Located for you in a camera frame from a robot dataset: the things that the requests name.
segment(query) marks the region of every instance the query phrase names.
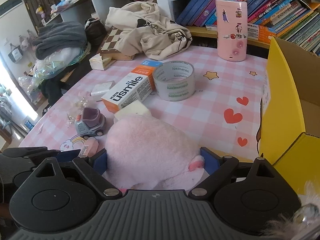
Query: tape roll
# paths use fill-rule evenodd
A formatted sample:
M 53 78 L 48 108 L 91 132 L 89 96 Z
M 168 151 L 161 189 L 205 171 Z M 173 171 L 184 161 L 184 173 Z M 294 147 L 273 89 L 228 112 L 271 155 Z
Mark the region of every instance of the tape roll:
M 195 69 L 185 61 L 168 61 L 153 72 L 158 95 L 166 101 L 182 101 L 195 92 Z

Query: star print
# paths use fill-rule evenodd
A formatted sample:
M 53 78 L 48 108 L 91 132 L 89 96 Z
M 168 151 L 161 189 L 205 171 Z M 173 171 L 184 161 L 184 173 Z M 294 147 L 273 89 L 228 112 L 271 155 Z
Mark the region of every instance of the star print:
M 219 78 L 217 76 L 217 72 L 210 72 L 210 71 L 207 71 L 207 73 L 205 75 L 203 75 L 204 77 L 207 77 L 209 80 L 212 80 L 214 78 Z

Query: beige cloth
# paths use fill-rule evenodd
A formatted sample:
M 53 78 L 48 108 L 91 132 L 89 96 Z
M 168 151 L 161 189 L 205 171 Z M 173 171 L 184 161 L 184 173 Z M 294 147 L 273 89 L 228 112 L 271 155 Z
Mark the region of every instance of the beige cloth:
M 192 41 L 187 28 L 161 16 L 158 5 L 152 2 L 110 7 L 106 25 L 123 31 L 115 49 L 127 56 L 144 52 L 151 59 L 163 60 L 186 50 Z

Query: folded gray blanket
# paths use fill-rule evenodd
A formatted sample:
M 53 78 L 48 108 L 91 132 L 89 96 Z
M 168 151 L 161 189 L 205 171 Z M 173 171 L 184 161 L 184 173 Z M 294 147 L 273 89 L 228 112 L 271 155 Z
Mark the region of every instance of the folded gray blanket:
M 39 35 L 32 42 L 36 46 L 36 57 L 45 59 L 64 48 L 81 48 L 87 44 L 84 27 L 77 22 L 50 24 L 39 28 Z

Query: tablecloth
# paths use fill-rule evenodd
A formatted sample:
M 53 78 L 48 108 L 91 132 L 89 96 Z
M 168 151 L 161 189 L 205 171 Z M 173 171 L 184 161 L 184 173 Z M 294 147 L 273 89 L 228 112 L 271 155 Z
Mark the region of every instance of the tablecloth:
M 132 61 L 116 61 L 105 71 L 90 71 L 44 115 L 20 147 L 80 149 L 84 140 L 67 120 L 72 104 L 98 83 L 118 82 L 145 59 L 138 55 Z M 247 55 L 242 62 L 229 62 L 218 57 L 217 49 L 190 46 L 164 61 L 170 60 L 187 61 L 195 67 L 196 92 L 180 102 L 164 101 L 153 92 L 143 101 L 152 115 L 183 130 L 200 146 L 244 159 L 256 158 L 266 59 Z M 102 101 L 95 107 L 105 115 L 110 127 L 114 115 Z M 99 149 L 104 147 L 105 137 L 97 137 Z

